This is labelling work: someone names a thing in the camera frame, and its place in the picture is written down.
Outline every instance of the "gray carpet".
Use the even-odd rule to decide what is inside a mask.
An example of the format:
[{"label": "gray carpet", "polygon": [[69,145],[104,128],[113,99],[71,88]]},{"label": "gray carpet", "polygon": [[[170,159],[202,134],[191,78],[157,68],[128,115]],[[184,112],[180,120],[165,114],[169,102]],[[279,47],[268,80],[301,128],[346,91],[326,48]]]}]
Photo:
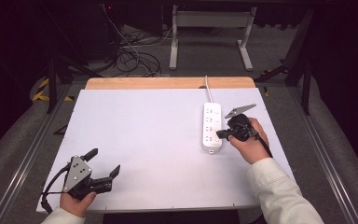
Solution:
[{"label": "gray carpet", "polygon": [[[178,64],[175,71],[169,70],[169,40],[153,47],[137,48],[156,56],[165,77],[203,77],[203,76],[248,76],[258,77],[260,72],[280,65],[296,29],[282,31],[278,28],[259,28],[254,26],[248,42],[248,51],[254,66],[254,72],[246,72],[236,40],[241,39],[243,30],[223,29],[218,35],[207,35],[198,31],[184,31],[179,36]],[[109,69],[103,72],[110,76],[117,71]],[[132,73],[139,76],[144,73],[138,68]],[[325,223],[346,223],[335,192],[315,153],[314,145],[302,119],[302,111],[290,90],[278,84],[284,75],[269,80],[269,96],[261,93],[269,115],[279,135],[284,152],[293,167],[297,184],[302,193],[320,213]],[[84,88],[86,77],[76,77],[68,95],[77,96]],[[69,122],[75,102],[63,102],[47,131],[46,139],[27,174],[19,194],[3,218],[3,223],[40,223],[47,216],[36,213],[36,204],[42,185],[48,176],[62,136],[53,133]],[[0,200],[7,190],[11,177],[15,174],[43,118],[46,116],[48,102],[37,101],[13,125],[0,142]],[[310,119],[321,136],[328,154],[340,174],[342,182],[348,189],[358,212],[358,160],[345,135],[339,129],[334,118],[319,98],[315,82],[312,82],[310,98]],[[249,223],[260,216],[261,211],[241,209],[241,223]],[[86,223],[102,223],[102,214],[88,214]]]}]

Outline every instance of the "white sleeve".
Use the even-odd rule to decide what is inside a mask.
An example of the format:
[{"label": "white sleeve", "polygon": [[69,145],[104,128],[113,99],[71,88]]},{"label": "white sleeve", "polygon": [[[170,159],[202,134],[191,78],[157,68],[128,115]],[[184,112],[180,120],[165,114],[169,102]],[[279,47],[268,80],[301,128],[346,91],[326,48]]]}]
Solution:
[{"label": "white sleeve", "polygon": [[42,224],[83,224],[85,220],[86,219],[83,217],[77,217],[60,207],[57,207],[50,215],[48,215]]},{"label": "white sleeve", "polygon": [[272,158],[255,162],[246,172],[267,223],[323,223],[302,197],[298,185]]}]

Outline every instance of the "white power strip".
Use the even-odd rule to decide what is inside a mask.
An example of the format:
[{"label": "white power strip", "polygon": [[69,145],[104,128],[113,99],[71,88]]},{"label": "white power strip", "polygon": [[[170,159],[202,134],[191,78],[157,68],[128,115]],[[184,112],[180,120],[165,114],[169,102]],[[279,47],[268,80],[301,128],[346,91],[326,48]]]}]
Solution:
[{"label": "white power strip", "polygon": [[205,103],[202,125],[202,149],[214,154],[220,150],[222,139],[216,132],[222,130],[222,106],[217,103]]}]

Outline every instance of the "yellow tape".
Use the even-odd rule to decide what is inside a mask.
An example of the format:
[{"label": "yellow tape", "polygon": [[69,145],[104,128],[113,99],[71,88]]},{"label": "yellow tape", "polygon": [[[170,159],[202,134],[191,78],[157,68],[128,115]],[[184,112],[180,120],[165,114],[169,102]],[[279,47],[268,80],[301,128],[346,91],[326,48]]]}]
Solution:
[{"label": "yellow tape", "polygon": [[45,79],[39,85],[39,89],[37,89],[37,92],[32,99],[33,101],[39,99],[42,96],[43,90],[46,88],[46,85],[48,85],[48,77],[45,77]]},{"label": "yellow tape", "polygon": [[[48,96],[40,96],[38,98],[38,100],[42,100],[42,101],[49,101],[50,97]],[[64,101],[74,101],[75,100],[75,96],[66,96]]]}]

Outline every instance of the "metal frame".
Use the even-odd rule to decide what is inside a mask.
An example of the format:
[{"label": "metal frame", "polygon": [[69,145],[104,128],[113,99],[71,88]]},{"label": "metal frame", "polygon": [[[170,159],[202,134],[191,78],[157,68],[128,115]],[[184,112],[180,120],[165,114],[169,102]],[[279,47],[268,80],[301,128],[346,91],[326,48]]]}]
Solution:
[{"label": "metal frame", "polygon": [[172,45],[170,69],[175,70],[177,65],[177,54],[179,40],[177,38],[177,27],[245,27],[243,39],[238,40],[243,63],[247,71],[253,71],[253,66],[246,49],[252,24],[255,19],[256,7],[250,12],[205,12],[205,11],[177,11],[173,6],[172,11]]},{"label": "metal frame", "polygon": [[298,108],[298,112],[301,114],[301,117],[306,125],[308,133],[310,134],[310,139],[315,149],[315,154],[318,157],[319,162],[321,163],[324,173],[327,177],[330,187],[336,195],[339,206],[341,207],[342,213],[344,214],[345,219],[348,223],[358,223],[358,214],[357,211],[351,202],[350,195],[345,190],[345,186],[342,182],[341,177],[339,176],[336,167],[334,167],[333,162],[330,160],[330,157],[327,154],[327,150],[324,147],[324,144],[319,137],[319,134],[316,132],[316,129],[310,119],[310,116],[302,110],[303,103],[300,101],[300,96],[296,91],[295,87],[289,87],[290,95],[293,101]]}]

